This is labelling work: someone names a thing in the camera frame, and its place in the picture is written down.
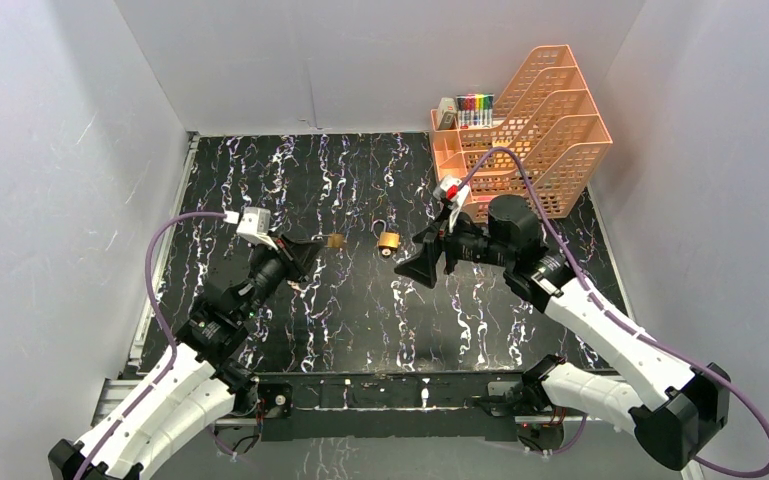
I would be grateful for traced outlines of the large brass padlock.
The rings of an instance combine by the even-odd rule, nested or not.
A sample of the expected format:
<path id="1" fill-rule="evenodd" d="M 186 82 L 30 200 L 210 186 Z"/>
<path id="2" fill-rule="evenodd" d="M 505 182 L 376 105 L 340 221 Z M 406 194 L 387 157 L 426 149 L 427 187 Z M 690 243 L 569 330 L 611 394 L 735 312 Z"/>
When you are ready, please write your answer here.
<path id="1" fill-rule="evenodd" d="M 398 252 L 400 235 L 390 229 L 386 220 L 373 220 L 371 231 L 377 239 L 377 249 L 381 257 L 390 258 Z"/>

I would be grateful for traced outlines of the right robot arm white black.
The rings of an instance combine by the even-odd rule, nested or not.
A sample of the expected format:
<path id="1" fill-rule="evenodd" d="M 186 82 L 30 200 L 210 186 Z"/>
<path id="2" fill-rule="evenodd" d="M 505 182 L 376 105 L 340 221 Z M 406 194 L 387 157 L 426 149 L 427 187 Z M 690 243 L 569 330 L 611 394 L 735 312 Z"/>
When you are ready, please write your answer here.
<path id="1" fill-rule="evenodd" d="M 525 198 L 492 200 L 486 226 L 454 212 L 446 201 L 413 240 L 420 249 L 395 266 L 396 274 L 432 288 L 440 260 L 447 274 L 460 261 L 499 266 L 516 296 L 578 335 L 623 378 L 610 380 L 548 355 L 506 391 L 477 398 L 483 408 L 514 416 L 570 407 L 632 434 L 671 470 L 683 469 L 725 426 L 729 393 L 714 379 L 723 370 L 715 364 L 693 367 L 651 346 L 650 337 L 590 282 L 578 279 L 562 253 L 548 248 Z"/>

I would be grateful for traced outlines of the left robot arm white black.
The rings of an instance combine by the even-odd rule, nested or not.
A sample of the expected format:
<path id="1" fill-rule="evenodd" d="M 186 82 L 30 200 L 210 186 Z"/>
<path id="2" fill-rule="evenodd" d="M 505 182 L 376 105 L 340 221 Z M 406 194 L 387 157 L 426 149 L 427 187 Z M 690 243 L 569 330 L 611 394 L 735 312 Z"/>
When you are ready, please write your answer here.
<path id="1" fill-rule="evenodd" d="M 210 278 L 156 367 L 94 428 L 52 447 L 53 478 L 149 479 L 216 420 L 253 412 L 258 381 L 238 352 L 266 301 L 283 284 L 308 281 L 324 246 L 265 238 L 244 277 Z"/>

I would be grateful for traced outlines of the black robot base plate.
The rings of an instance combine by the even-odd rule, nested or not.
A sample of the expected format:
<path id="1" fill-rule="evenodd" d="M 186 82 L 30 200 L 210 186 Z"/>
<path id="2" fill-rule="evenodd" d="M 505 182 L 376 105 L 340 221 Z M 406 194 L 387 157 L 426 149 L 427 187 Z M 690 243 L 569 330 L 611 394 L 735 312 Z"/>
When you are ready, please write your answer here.
<path id="1" fill-rule="evenodd" d="M 518 372 L 268 373 L 268 442 L 318 438 L 481 438 L 561 447 L 567 414 L 530 398 Z"/>

